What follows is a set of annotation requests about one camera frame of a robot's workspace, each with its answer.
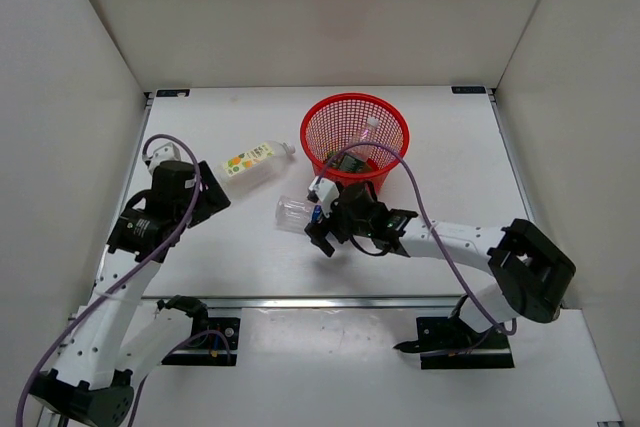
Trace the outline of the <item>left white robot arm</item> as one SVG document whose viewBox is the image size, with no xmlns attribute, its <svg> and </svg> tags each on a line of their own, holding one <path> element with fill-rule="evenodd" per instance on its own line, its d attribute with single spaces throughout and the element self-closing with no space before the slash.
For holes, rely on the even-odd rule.
<svg viewBox="0 0 640 427">
<path fill-rule="evenodd" d="M 206 305 L 181 295 L 161 302 L 158 316 L 131 340 L 125 335 L 181 233 L 230 204 L 206 162 L 158 163 L 150 188 L 127 201 L 107 241 L 108 253 L 133 255 L 134 267 L 105 264 L 90 305 L 77 313 L 59 357 L 38 370 L 30 395 L 87 426 L 121 425 L 136 390 L 174 347 L 198 347 L 208 339 Z"/>
</svg>

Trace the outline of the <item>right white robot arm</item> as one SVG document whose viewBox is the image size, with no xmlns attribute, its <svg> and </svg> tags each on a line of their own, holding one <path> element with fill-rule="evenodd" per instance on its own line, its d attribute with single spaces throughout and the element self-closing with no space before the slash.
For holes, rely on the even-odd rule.
<svg viewBox="0 0 640 427">
<path fill-rule="evenodd" d="M 450 337 L 460 346 L 470 347 L 485 331 L 519 317 L 555 321 L 576 273 L 568 256 L 525 219 L 498 228 L 428 221 L 415 211 L 388 208 L 369 182 L 342 186 L 314 179 L 308 198 L 319 212 L 305 232 L 326 256 L 334 253 L 331 238 L 354 247 L 367 239 L 377 257 L 438 259 L 452 263 L 456 278 L 462 267 L 491 276 L 493 284 L 478 291 L 461 285 L 464 296 L 449 322 Z"/>
</svg>

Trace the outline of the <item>clear bottle green label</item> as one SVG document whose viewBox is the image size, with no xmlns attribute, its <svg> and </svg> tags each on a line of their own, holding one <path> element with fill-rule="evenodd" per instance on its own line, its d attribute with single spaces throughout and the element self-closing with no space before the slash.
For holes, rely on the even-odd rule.
<svg viewBox="0 0 640 427">
<path fill-rule="evenodd" d="M 363 174 L 371 170 L 369 159 L 373 153 L 374 146 L 365 144 L 365 142 L 375 142 L 377 140 L 378 127 L 379 120 L 375 117 L 369 117 L 356 131 L 348 142 L 348 145 L 352 145 L 352 148 L 344 152 L 339 171 Z"/>
</svg>

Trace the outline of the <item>clear bottle blue label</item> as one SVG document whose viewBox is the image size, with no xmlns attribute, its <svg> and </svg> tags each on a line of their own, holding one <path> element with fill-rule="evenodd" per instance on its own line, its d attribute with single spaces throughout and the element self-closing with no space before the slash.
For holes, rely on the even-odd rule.
<svg viewBox="0 0 640 427">
<path fill-rule="evenodd" d="M 307 225 L 320 213 L 321 207 L 306 199 L 281 196 L 276 204 L 275 225 L 279 230 L 303 234 Z"/>
</svg>

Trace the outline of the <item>green plastic bottle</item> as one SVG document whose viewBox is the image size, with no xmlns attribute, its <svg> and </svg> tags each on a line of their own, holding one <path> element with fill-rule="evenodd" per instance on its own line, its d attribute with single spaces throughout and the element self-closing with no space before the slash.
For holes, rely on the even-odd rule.
<svg viewBox="0 0 640 427">
<path fill-rule="evenodd" d="M 344 153 L 339 153 L 338 151 L 330 151 L 326 156 L 324 164 L 328 165 L 332 169 L 339 170 L 343 158 Z"/>
</svg>

